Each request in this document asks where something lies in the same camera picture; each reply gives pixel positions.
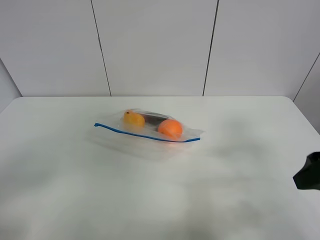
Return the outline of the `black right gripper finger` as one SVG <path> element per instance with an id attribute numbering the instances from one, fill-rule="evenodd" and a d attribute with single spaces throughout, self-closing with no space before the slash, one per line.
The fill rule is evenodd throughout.
<path id="1" fill-rule="evenodd" d="M 304 166 L 293 176 L 299 190 L 320 190 L 320 152 L 313 152 L 306 157 Z"/>

